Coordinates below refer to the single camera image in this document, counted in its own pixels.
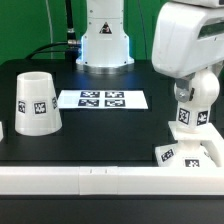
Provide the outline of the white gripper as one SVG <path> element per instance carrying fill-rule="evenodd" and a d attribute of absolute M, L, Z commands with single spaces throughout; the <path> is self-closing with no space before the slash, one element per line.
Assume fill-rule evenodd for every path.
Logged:
<path fill-rule="evenodd" d="M 171 0 L 162 6 L 152 64 L 157 72 L 178 78 L 177 101 L 192 99 L 194 72 L 223 60 L 224 0 Z"/>

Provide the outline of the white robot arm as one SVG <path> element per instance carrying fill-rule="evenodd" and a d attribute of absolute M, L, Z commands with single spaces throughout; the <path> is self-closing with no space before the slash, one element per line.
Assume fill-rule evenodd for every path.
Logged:
<path fill-rule="evenodd" d="M 80 70 L 114 74 L 130 66 L 123 29 L 123 0 L 87 0 L 87 30 L 81 38 Z M 183 79 L 224 66 L 224 0 L 169 0 L 158 15 L 152 47 L 154 69 Z"/>

